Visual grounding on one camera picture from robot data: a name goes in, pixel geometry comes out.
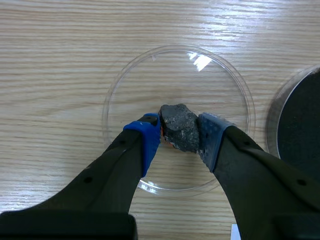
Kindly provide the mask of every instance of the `petri dish rim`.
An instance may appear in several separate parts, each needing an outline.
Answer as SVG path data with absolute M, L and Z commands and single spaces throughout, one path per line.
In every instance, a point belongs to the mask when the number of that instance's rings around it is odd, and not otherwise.
M 110 86 L 107 95 L 105 97 L 104 101 L 104 107 L 103 107 L 103 112 L 102 112 L 102 134 L 103 134 L 103 139 L 105 142 L 105 147 L 110 145 L 112 143 L 112 140 L 109 139 L 108 137 L 108 132 L 109 132 L 109 123 L 108 123 L 108 117 L 109 117 L 109 109 L 110 105 L 112 103 L 112 98 L 114 93 L 116 92 L 118 86 L 120 85 L 122 79 L 126 76 L 126 74 L 135 66 L 137 66 L 139 63 L 143 62 L 144 60 L 158 55 L 158 54 L 163 54 L 163 53 L 168 53 L 168 52 L 193 52 L 201 55 L 205 55 L 212 59 L 212 61 L 218 65 L 220 65 L 222 68 L 224 68 L 232 77 L 232 79 L 236 82 L 243 98 L 244 98 L 244 103 L 246 106 L 246 113 L 247 113 L 247 118 L 246 118 L 246 129 L 245 132 L 250 135 L 252 138 L 255 136 L 255 128 L 256 128 L 256 112 L 255 112 L 255 105 L 253 98 L 251 96 L 250 90 L 240 75 L 240 73 L 223 57 L 212 53 L 211 51 L 208 51 L 206 49 L 197 47 L 197 46 L 192 46 L 192 45 L 166 45 L 166 46 L 160 46 L 154 49 L 151 49 L 136 58 L 134 58 L 132 61 L 130 61 L 115 77 L 115 80 L 113 84 Z M 196 187 L 191 187 L 191 188 L 186 188 L 186 189 L 169 189 L 169 188 L 162 188 L 159 186 L 155 186 L 152 184 L 149 184 L 142 179 L 140 180 L 138 187 L 156 194 L 156 195 L 161 195 L 161 196 L 166 196 L 166 197 L 190 197 L 194 195 L 198 195 L 207 191 L 210 191 L 214 188 L 219 186 L 219 183 L 217 179 L 213 179 L 205 184 L 202 184 L 200 186 Z

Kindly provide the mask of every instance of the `petri dish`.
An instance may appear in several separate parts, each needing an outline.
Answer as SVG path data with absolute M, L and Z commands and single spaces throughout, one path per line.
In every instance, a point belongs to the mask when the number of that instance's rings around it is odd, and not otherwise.
M 102 114 L 106 146 L 124 125 L 145 113 L 159 112 L 164 104 L 180 103 L 197 115 L 207 112 L 225 118 L 254 137 L 254 103 L 238 71 L 208 50 L 170 45 L 143 53 L 117 75 Z M 147 192 L 168 197 L 193 196 L 217 186 L 198 154 L 181 152 L 163 139 L 138 184 Z
M 266 122 L 270 154 L 320 182 L 320 64 L 291 78 L 276 95 Z

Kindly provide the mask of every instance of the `screw hole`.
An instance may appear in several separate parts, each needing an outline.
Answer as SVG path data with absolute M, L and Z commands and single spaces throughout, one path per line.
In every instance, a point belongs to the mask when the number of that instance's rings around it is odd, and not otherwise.
M 89 184 L 89 183 L 92 182 L 92 180 L 93 180 L 93 178 L 90 177 L 90 176 L 88 176 L 88 177 L 86 177 L 83 181 L 84 181 L 86 184 Z
M 303 179 L 298 179 L 296 182 L 301 186 L 306 186 L 307 185 L 307 182 L 305 180 L 303 180 Z

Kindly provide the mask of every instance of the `rock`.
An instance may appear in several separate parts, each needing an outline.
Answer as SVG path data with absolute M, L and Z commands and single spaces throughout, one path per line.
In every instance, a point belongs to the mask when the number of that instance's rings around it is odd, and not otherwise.
M 186 105 L 163 105 L 159 115 L 166 141 L 183 152 L 199 150 L 198 116 Z

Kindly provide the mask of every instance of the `wood grain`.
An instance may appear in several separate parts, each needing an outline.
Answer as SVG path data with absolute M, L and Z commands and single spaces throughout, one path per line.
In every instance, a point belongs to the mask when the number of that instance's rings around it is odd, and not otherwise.
M 117 73 L 156 47 L 227 59 L 255 104 L 254 139 L 280 87 L 320 60 L 318 1 L 3 0 L 0 2 L 0 211 L 52 196 L 105 149 L 102 112 Z M 141 239 L 229 239 L 220 187 L 186 198 L 135 193 Z

